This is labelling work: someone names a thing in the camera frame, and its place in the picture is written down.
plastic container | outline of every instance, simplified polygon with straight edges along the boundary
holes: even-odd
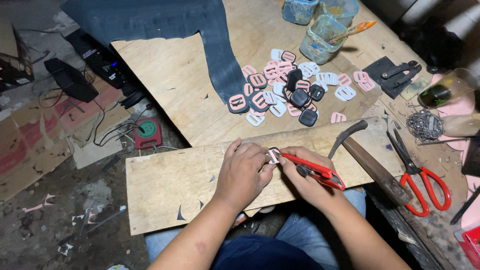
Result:
[[[435,109],[462,95],[478,89],[479,80],[464,68],[456,68],[431,87],[418,95],[419,104],[427,109]]]
[[[345,26],[327,15],[320,15],[308,27],[305,38],[300,44],[300,51],[317,64],[325,64],[343,45],[347,38],[337,41],[334,45],[325,42],[337,34],[347,30]]]
[[[307,25],[313,17],[319,0],[285,0],[283,19],[299,25]]]
[[[347,27],[353,16],[359,12],[357,0],[321,0],[317,7],[315,19],[320,15],[328,15]]]

forearm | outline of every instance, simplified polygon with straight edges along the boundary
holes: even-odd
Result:
[[[230,205],[212,199],[149,269],[209,269],[237,214]]]
[[[338,233],[355,269],[410,269],[345,197],[321,211]]]

left hand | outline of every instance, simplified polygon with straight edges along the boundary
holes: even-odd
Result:
[[[241,139],[236,139],[225,152],[212,200],[226,202],[237,213],[242,211],[272,180],[273,164],[259,172],[270,161],[267,153],[268,148],[257,143],[241,144]]]

paintbrush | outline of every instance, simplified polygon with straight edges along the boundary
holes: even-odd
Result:
[[[363,31],[367,30],[368,28],[370,28],[375,23],[377,23],[377,21],[375,21],[375,20],[374,21],[363,22],[363,23],[361,23],[357,26],[354,26],[354,27],[348,29],[346,32],[343,32],[343,33],[341,33],[337,36],[331,37],[326,42],[330,45],[333,45],[335,42],[341,40],[344,37],[349,37],[351,35],[358,34],[360,32],[363,32]]]

wooden block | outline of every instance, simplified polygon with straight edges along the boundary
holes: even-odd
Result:
[[[352,137],[393,176],[403,173],[378,117],[365,119],[369,126]],[[358,120],[327,124],[295,131],[243,139],[264,147],[304,146],[327,156],[336,137]],[[158,153],[126,161],[127,195],[131,234],[147,233],[190,222],[200,212],[200,202],[208,203],[215,192],[225,150],[230,142]],[[340,146],[332,161],[347,187],[372,182],[355,159]],[[278,168],[272,181],[245,210],[295,199],[293,185]],[[181,215],[185,221],[177,220]]]

